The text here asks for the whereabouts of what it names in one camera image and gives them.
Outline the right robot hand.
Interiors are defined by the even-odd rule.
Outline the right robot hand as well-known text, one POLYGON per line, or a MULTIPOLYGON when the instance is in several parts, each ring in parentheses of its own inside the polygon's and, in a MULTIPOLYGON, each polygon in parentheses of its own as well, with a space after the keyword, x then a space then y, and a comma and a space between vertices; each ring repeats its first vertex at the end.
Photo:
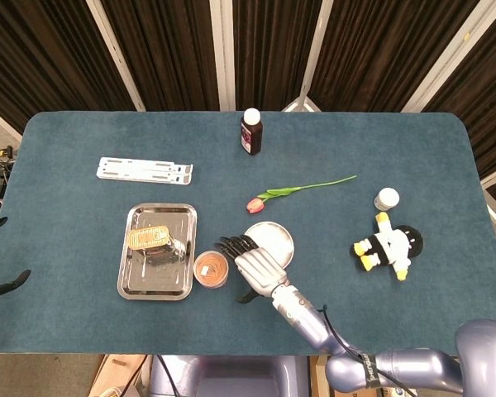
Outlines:
POLYGON ((286 271, 251 237, 220 237, 217 246, 235 262, 236 268, 250 286, 248 293, 236 299, 239 304, 248 304, 259 296, 269 298, 277 287, 289 284, 286 271))

